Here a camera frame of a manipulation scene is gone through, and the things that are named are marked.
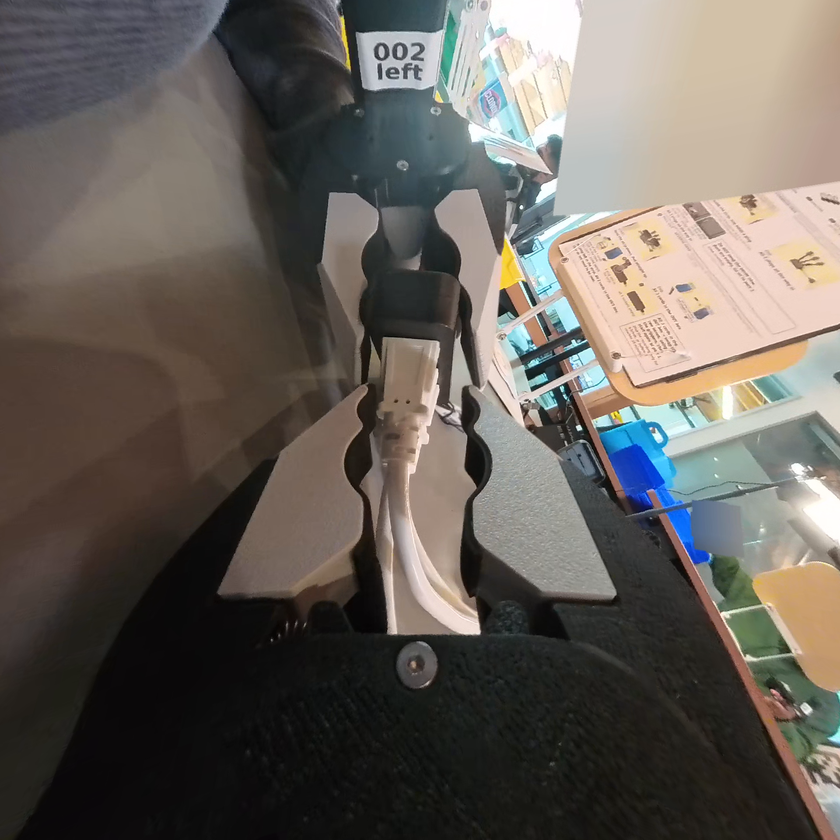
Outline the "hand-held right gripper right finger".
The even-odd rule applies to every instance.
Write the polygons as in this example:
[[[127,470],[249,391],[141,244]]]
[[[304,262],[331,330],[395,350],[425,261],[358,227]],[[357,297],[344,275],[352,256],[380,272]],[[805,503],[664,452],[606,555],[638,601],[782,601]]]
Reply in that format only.
[[[556,603],[608,605],[617,592],[560,457],[476,386],[461,394],[465,503],[460,573],[479,618],[515,602],[538,621]]]

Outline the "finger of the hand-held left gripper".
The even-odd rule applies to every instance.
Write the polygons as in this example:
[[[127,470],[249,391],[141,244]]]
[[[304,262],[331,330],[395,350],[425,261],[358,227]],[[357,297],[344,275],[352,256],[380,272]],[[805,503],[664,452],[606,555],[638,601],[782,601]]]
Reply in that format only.
[[[318,277],[337,362],[351,390],[363,382],[361,300],[368,280],[362,256],[378,226],[377,210],[361,196],[329,195]]]
[[[477,189],[456,190],[435,207],[437,225],[459,258],[458,281],[470,308],[466,337],[471,339],[475,371],[472,382],[487,386],[497,343],[501,253]]]

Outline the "small wooden board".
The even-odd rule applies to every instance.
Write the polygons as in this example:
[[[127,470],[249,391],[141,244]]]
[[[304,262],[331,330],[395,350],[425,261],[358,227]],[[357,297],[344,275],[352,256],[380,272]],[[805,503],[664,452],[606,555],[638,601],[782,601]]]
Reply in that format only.
[[[806,677],[838,692],[838,569],[805,563],[757,574],[752,586]]]

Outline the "white sign stand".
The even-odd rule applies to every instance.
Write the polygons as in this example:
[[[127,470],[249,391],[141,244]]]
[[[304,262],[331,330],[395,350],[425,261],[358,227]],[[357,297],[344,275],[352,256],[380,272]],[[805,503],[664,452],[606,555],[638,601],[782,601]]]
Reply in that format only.
[[[564,290],[559,289],[554,294],[541,299],[535,306],[513,320],[500,325],[497,329],[497,341],[506,341],[515,329],[536,319],[540,313],[545,312],[563,299],[565,299]],[[519,356],[518,360],[526,374],[527,382],[530,382],[533,376],[542,375],[553,367],[560,368],[563,362],[570,361],[574,356],[590,349],[590,343],[583,335],[582,327],[578,327],[571,331],[562,332],[558,338],[538,346],[533,352]],[[585,372],[596,366],[600,366],[600,364],[596,358],[593,358],[585,364],[572,368],[569,372],[547,381],[535,390],[527,388],[524,391],[516,392],[514,396],[520,406],[529,406],[542,395],[560,389],[563,385],[570,383],[575,378],[580,378]]]

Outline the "person's left forearm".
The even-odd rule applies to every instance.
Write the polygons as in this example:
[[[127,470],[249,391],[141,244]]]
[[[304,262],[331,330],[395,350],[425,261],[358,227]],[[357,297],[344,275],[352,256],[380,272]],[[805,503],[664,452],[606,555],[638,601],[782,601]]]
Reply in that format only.
[[[216,30],[266,123],[267,146],[296,186],[328,122],[354,100],[335,1],[232,1]]]

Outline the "black power strip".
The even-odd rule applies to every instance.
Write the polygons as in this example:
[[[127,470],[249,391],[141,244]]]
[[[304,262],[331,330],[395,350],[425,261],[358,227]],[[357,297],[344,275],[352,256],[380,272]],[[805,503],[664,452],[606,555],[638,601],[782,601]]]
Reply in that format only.
[[[360,302],[364,330],[377,352],[386,338],[455,340],[461,286],[444,272],[394,269],[375,278]]]

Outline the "white board panel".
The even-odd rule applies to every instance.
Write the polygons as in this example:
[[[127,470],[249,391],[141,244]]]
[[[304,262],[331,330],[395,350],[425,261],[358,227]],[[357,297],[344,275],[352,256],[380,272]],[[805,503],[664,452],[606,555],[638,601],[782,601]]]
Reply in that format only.
[[[839,2],[584,2],[557,214],[837,182]]]

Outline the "yellow storage bin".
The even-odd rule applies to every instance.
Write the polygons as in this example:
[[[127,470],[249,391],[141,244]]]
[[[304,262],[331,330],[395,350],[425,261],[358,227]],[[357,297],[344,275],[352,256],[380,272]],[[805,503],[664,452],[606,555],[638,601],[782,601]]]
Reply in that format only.
[[[500,290],[515,287],[527,279],[518,252],[511,246],[511,242],[507,236],[503,241],[500,265]]]

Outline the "white power plug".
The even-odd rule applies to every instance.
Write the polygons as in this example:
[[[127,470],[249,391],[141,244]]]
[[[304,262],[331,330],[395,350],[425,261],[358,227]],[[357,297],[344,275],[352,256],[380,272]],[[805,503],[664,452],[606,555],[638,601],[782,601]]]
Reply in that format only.
[[[384,338],[381,358],[381,458],[412,474],[429,440],[439,395],[440,344],[432,339]]]

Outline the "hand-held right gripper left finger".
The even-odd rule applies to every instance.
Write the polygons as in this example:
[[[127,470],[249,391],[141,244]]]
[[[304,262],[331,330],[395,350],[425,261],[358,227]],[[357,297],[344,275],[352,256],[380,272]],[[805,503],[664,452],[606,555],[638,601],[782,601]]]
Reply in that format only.
[[[226,600],[355,603],[382,620],[371,435],[375,390],[358,386],[278,455],[217,593]]]

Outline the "blue storage bin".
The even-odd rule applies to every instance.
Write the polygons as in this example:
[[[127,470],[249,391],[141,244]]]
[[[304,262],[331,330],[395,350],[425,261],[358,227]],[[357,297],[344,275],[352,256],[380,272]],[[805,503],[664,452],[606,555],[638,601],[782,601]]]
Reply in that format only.
[[[666,505],[676,503],[670,489],[674,462],[665,453],[669,438],[657,422],[640,419],[599,433],[602,445],[633,511],[652,507],[649,491]]]
[[[675,533],[684,545],[692,563],[694,565],[708,564],[711,561],[710,553],[699,549],[695,544],[692,531],[691,508],[670,512],[668,514],[668,520],[674,527]]]

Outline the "small grey device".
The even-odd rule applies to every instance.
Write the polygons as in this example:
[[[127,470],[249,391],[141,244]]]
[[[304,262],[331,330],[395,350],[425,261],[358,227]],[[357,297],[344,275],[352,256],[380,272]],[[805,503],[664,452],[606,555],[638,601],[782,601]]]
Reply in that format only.
[[[593,484],[603,487],[606,473],[592,445],[586,440],[576,440],[558,451],[558,456],[576,467]]]

